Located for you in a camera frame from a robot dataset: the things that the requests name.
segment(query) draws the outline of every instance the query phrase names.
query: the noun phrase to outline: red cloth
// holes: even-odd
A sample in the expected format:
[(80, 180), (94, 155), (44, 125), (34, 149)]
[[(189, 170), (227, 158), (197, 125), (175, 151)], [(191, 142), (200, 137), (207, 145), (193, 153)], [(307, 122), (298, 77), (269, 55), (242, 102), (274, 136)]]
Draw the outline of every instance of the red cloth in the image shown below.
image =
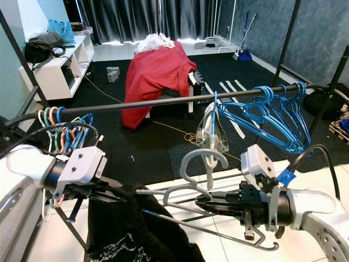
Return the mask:
[[(197, 67), (187, 58), (180, 42), (174, 44), (175, 48), (161, 47), (132, 59), (126, 76), (125, 103), (156, 100), (165, 88), (178, 91), (182, 97), (189, 95), (188, 74)], [(123, 125), (136, 129), (151, 108), (122, 110)]]

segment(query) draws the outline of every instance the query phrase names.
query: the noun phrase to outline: white cabinet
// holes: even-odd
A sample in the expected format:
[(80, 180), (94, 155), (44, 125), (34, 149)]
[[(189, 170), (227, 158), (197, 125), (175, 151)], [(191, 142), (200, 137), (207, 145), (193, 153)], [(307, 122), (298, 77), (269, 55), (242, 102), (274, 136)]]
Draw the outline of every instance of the white cabinet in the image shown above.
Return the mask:
[[(94, 50), (90, 36), (74, 37), (76, 42), (74, 48), (67, 48), (62, 57), (54, 57), (49, 63), (34, 70), (35, 78), (47, 100), (72, 98), (87, 71), (87, 66), (92, 61)], [(19, 68), (19, 72), (28, 89), (33, 89), (23, 67)]]

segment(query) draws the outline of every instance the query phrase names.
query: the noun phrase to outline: gray box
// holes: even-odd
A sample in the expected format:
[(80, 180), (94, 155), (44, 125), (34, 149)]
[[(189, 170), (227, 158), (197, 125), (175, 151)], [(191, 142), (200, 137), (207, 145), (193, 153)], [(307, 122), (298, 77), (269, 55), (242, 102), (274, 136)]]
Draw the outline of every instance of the gray box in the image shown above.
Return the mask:
[(204, 48), (205, 43), (203, 42), (198, 42), (194, 44), (194, 49), (203, 49)]
[(117, 71), (112, 71), (107, 74), (107, 77), (108, 77), (109, 83), (114, 83), (119, 78), (119, 75)]
[(110, 72), (117, 71), (118, 75), (120, 75), (120, 69), (119, 67), (107, 67), (107, 73), (109, 74)]

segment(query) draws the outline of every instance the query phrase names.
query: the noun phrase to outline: blue textured wallpaper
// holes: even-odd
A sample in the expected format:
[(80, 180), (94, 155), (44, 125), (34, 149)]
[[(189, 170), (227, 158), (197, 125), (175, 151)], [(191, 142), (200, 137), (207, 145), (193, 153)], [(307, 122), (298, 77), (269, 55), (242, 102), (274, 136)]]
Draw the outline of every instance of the blue textured wallpaper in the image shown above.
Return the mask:
[[(231, 24), (234, 0), (222, 0), (219, 34)], [(294, 1), (237, 0), (233, 42), (240, 45), (246, 12), (257, 17), (245, 40), (250, 52), (277, 66)], [(328, 83), (349, 44), (349, 0), (303, 0), (284, 64), (313, 82)], [(349, 87), (349, 65), (340, 79)]]

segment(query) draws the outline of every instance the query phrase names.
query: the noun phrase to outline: black carpet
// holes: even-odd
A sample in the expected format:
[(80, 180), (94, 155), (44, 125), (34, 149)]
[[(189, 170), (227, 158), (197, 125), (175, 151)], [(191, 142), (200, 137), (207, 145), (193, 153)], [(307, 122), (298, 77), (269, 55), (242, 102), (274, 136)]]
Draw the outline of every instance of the black carpet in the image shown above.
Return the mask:
[[(234, 85), (234, 80), (237, 79), (246, 89), (252, 89), (255, 86), (270, 85), (273, 79), (271, 72), (252, 61), (234, 61), (231, 53), (190, 56), (189, 58), (197, 63), (199, 71), (211, 89), (218, 92), (224, 92), (219, 85), (220, 81), (225, 84), (225, 81), (229, 80)], [(123, 101), (125, 77), (129, 64), (130, 60), (93, 62), (89, 68), (92, 73), (88, 77), (103, 92)], [(112, 84), (107, 82), (106, 67), (108, 66), (118, 66), (121, 70), (120, 78)], [(238, 100), (239, 102), (250, 102), (251, 97), (239, 97)], [(101, 94), (86, 79), (81, 82), (74, 98), (51, 102), (52, 105), (67, 108), (114, 103), (116, 103), (114, 100)], [(186, 105), (159, 106), (151, 111), (151, 119), (186, 132), (196, 133), (206, 106), (195, 106), (194, 113), (191, 114), (188, 113)], [(313, 116), (304, 110), (302, 113), (310, 126)], [(227, 133), (229, 154), (239, 158), (248, 146), (254, 144), (256, 136), (243, 130), (246, 135), (243, 140), (227, 119), (220, 117), (220, 121)], [(182, 158), (197, 148), (185, 141), (184, 135), (179, 131), (160, 126), (150, 120), (144, 120), (136, 131), (131, 132), (122, 126), (120, 111), (94, 113), (93, 125), (105, 136), (104, 141), (99, 144), (108, 158), (104, 175), (117, 179), (123, 184), (133, 182), (151, 184), (179, 178), (178, 170)], [(38, 127), (39, 124), (36, 122), (32, 129)], [(321, 121), (312, 141), (325, 144), (330, 149), (336, 165), (349, 163), (349, 147), (328, 131), (328, 122)], [(294, 158), (294, 155), (264, 140), (261, 141), (260, 146), (273, 161)], [(227, 159), (230, 169), (239, 166), (239, 161), (234, 158), (227, 156)], [(315, 152), (314, 156), (304, 160), (298, 170), (301, 172), (313, 171), (324, 166), (327, 164), (321, 152)], [(215, 171), (218, 170), (221, 170), (220, 164), (215, 169)], [(189, 175), (205, 173), (200, 157), (189, 163), (187, 172)]]

